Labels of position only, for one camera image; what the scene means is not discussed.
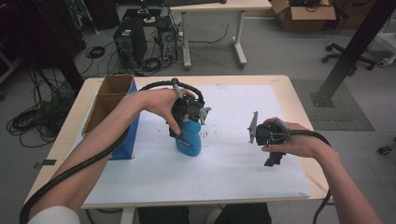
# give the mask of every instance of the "forearm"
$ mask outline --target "forearm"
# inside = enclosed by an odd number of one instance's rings
[[[340,223],[382,223],[334,150],[323,153],[317,161],[332,191]]]
[[[111,146],[143,109],[138,97],[125,96],[119,105],[73,150],[54,176]],[[45,208],[61,205],[77,211],[99,179],[109,156],[85,168],[51,189],[33,207],[31,217]]]

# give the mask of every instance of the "gray floor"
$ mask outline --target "gray floor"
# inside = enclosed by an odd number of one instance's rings
[[[191,44],[192,69],[187,71],[180,63],[154,76],[208,76],[211,75],[286,75],[295,79],[325,79],[330,74],[335,60],[321,63],[326,54],[324,47],[331,42],[345,46],[353,32],[340,34],[288,33],[281,32],[273,19],[249,18],[245,20],[242,46],[248,65],[243,70],[237,65],[232,47],[235,25],[231,24],[226,38],[216,45]],[[146,29],[149,38],[152,29]],[[215,40],[224,30],[219,24],[191,27],[190,39]],[[112,41],[114,30],[102,31],[99,35],[86,34],[87,46],[103,46]],[[390,53],[374,43],[365,52],[381,60]],[[107,61],[95,60],[84,77],[102,77]],[[79,71],[90,64],[81,52],[76,56]],[[396,220],[396,152],[387,156],[376,153],[382,146],[394,144],[396,136],[396,63],[387,67],[376,67],[368,71],[363,64],[352,77],[344,81],[362,111],[375,128],[374,132],[320,131],[339,151],[346,168],[360,186],[384,223]],[[34,166],[47,157],[51,145],[27,148],[16,136],[11,136],[5,126],[9,120],[34,103],[33,85],[24,67],[18,69],[4,83],[0,90],[5,99],[0,102],[0,223],[18,223],[19,212],[32,187],[39,170]],[[29,144],[40,143],[38,132],[23,136]],[[269,203],[274,223],[310,223],[319,202]],[[205,223],[205,216],[211,207],[191,208],[191,223]],[[83,211],[81,222],[89,223]],[[117,223],[120,214],[105,215],[92,211],[96,223]],[[338,223],[335,209],[327,206],[319,216],[318,223]]]

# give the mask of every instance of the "blue object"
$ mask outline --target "blue object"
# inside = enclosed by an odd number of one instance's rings
[[[188,120],[181,125],[182,137],[176,139],[177,149],[188,156],[196,157],[201,151],[201,124]]]

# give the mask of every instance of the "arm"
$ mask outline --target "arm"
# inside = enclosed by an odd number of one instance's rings
[[[189,91],[182,90],[182,92],[193,96]],[[171,113],[176,99],[176,92],[168,89],[138,91],[126,95],[116,108],[76,146],[53,177],[111,146],[142,110],[163,117],[172,130],[180,134],[180,129]],[[77,212],[99,179],[109,157],[110,155],[51,189],[32,208],[30,218],[46,208],[59,205]]]
[[[274,123],[277,118],[265,123]],[[306,130],[300,124],[288,123],[291,130]],[[358,186],[344,168],[338,153],[316,137],[295,135],[282,145],[263,147],[263,151],[281,151],[300,157],[314,158],[326,176],[340,223],[382,223]]]

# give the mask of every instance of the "table leg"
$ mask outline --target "table leg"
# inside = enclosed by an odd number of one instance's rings
[[[134,223],[134,207],[124,207],[122,209],[122,216],[120,224]]]
[[[181,13],[181,23],[182,23],[182,30],[183,30],[183,62],[184,62],[184,67],[188,70],[191,69],[191,58],[190,58],[190,49],[189,49],[189,39],[187,38],[186,35],[186,22],[185,18],[186,17],[186,12]]]
[[[242,25],[244,23],[245,11],[239,11],[238,14],[238,26],[236,27],[236,36],[233,37],[233,44],[235,45],[236,53],[238,55],[239,62],[242,66],[248,64],[247,58],[245,57],[245,53],[241,47],[241,34],[242,34]]]

